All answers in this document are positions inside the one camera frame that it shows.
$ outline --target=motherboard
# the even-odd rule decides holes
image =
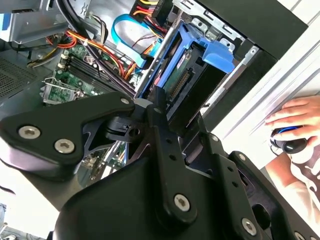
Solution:
[[[103,59],[117,71],[108,56]],[[120,91],[80,44],[63,51],[53,76],[46,78],[44,83],[41,89],[43,102],[48,105]]]

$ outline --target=white surface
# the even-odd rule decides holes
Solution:
[[[21,172],[1,161],[0,185],[16,194],[12,196],[0,190],[0,202],[7,205],[4,221],[13,229],[47,239],[55,227],[58,210]]]
[[[264,126],[265,118],[289,99],[320,91],[319,28],[320,18],[212,131],[227,152],[244,152],[259,169],[275,158],[269,148],[271,131]],[[313,47],[309,56],[297,65]]]

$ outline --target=circuit board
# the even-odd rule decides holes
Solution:
[[[64,62],[69,55],[75,56],[85,63],[95,66],[94,59],[87,53],[82,45],[76,45],[70,49],[63,51],[60,63],[57,65],[50,85],[46,85],[43,90],[43,101],[47,104],[54,105],[66,103],[77,99],[78,97],[91,97],[105,93],[105,91],[97,89],[91,84],[86,83],[82,79],[74,76],[65,68]]]
[[[191,59],[192,52],[193,49],[190,48],[183,53],[174,71],[163,87],[170,99],[174,98],[179,93],[179,90],[185,83],[184,80],[188,79],[188,76],[185,76],[188,73],[186,72],[186,66]]]

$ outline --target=black mouse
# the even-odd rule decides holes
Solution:
[[[306,148],[308,141],[305,138],[300,138],[296,140],[291,141],[278,141],[274,139],[274,136],[276,134],[292,131],[298,128],[301,128],[302,126],[290,126],[290,127],[284,127],[284,128],[276,128],[272,131],[270,142],[271,144],[279,149],[282,149],[287,154],[297,154],[301,152],[303,149]]]

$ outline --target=silver screw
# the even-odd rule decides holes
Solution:
[[[60,139],[54,144],[55,150],[61,154],[70,154],[75,150],[75,144],[68,139]]]
[[[239,158],[240,158],[242,161],[245,161],[245,160],[246,160],[246,157],[245,157],[243,154],[240,153],[238,156],[239,156]]]
[[[189,200],[182,194],[177,194],[174,196],[174,204],[182,211],[188,212],[190,210]]]
[[[162,114],[162,111],[159,108],[154,108],[154,110],[158,113],[158,114]]]
[[[123,102],[124,104],[129,104],[130,102],[127,100],[127,99],[125,99],[125,98],[121,98],[121,102]]]
[[[214,141],[219,142],[219,139],[215,135],[212,135],[211,137]]]
[[[251,236],[257,235],[257,229],[252,221],[247,218],[243,218],[241,222],[243,228],[247,231],[248,234],[250,234]]]
[[[23,126],[18,133],[24,139],[37,139],[41,135],[40,130],[35,126]]]
[[[294,235],[297,240],[305,240],[305,238],[297,231],[294,232]]]

